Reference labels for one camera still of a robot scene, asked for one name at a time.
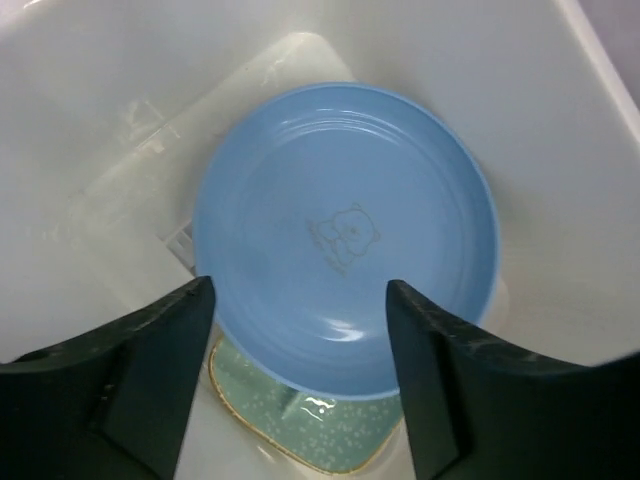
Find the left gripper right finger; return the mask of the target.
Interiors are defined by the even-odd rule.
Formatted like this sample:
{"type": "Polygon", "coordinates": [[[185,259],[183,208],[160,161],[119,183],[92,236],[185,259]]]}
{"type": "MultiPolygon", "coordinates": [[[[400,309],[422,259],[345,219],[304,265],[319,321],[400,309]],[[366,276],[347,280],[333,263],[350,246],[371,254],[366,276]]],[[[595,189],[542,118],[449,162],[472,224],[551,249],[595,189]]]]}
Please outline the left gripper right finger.
{"type": "Polygon", "coordinates": [[[635,479],[639,357],[579,366],[390,281],[386,318],[419,479],[635,479]]]}

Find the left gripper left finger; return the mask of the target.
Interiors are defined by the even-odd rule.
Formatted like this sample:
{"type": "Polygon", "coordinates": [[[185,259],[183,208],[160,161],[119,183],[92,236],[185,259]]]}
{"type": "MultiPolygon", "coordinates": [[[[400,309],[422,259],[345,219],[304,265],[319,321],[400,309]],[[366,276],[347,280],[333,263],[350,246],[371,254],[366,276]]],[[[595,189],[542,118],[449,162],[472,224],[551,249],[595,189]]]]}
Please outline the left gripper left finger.
{"type": "Polygon", "coordinates": [[[215,301],[211,279],[197,277],[2,364],[2,478],[173,478],[215,301]]]}

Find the teal rectangular ceramic plate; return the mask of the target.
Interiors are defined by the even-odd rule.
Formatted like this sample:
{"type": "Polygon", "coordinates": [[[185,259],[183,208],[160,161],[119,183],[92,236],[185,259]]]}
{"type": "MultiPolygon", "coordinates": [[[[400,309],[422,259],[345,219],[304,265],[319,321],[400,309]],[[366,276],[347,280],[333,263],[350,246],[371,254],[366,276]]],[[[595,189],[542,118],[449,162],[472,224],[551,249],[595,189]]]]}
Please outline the teal rectangular ceramic plate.
{"type": "Polygon", "coordinates": [[[297,391],[263,373],[224,337],[212,347],[208,374],[222,405],[240,424],[323,474],[366,468],[403,420],[399,396],[347,401],[297,391]]]}

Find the blue round plate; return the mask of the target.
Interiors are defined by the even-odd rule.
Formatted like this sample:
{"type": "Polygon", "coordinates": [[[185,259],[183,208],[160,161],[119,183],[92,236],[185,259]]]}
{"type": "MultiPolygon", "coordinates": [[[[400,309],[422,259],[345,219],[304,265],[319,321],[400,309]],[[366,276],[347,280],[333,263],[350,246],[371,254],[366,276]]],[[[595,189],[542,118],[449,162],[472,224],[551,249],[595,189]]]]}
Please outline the blue round plate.
{"type": "Polygon", "coordinates": [[[496,206],[469,150],[426,108],[360,83],[288,91],[232,127],[192,232],[225,337],[272,378],[333,399],[399,391],[390,281],[479,325],[500,276],[496,206]]]}

